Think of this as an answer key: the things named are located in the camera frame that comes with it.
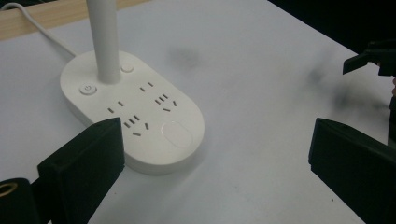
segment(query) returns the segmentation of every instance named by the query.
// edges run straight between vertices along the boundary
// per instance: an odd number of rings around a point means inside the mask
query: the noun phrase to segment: electrical outlet
[[[87,126],[119,117],[125,162],[149,175],[171,173],[186,163],[204,137],[198,106],[135,56],[120,51],[120,82],[97,78],[93,51],[63,70],[61,87],[71,110]]]

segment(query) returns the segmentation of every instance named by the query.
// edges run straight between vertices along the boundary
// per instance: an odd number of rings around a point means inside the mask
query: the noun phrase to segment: white cable
[[[31,22],[35,27],[37,27],[37,29],[44,35],[46,36],[48,39],[52,40],[53,42],[55,42],[56,44],[58,44],[59,46],[61,46],[62,48],[64,48],[65,50],[67,50],[67,52],[69,52],[71,55],[73,56],[77,56],[76,52],[73,51],[72,49],[70,49],[69,47],[66,46],[66,44],[58,39],[56,36],[52,35],[49,31],[47,31],[43,26],[41,26],[37,21],[35,21],[35,19],[33,19],[29,12],[24,8],[24,6],[22,6],[21,4],[18,3],[7,3],[5,5],[3,5],[1,7],[1,10],[6,10],[9,9],[10,7],[17,7],[18,9],[21,10],[21,12],[23,13],[23,15],[26,17],[26,19]]]

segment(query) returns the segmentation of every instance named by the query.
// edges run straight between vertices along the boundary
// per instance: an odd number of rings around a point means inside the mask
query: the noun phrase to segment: white power strip
[[[122,121],[126,164],[164,175],[194,154],[204,137],[198,106],[135,56],[120,51],[120,81],[98,79],[94,51],[73,59],[61,74],[71,110],[87,126],[115,117]]]

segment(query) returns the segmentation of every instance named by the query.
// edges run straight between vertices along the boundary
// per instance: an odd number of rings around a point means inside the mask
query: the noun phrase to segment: white table
[[[120,49],[184,91],[205,117],[194,160],[176,173],[126,167],[90,223],[363,223],[315,174],[316,118],[383,143],[391,78],[263,0],[158,0],[119,11]],[[87,20],[51,29],[93,49]],[[0,179],[36,166],[85,127],[59,77],[71,57],[39,33],[0,42]]]

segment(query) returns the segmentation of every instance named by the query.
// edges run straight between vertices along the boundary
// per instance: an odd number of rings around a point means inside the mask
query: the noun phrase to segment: power button
[[[92,95],[96,93],[96,87],[92,84],[85,83],[79,87],[79,91],[84,95]]]

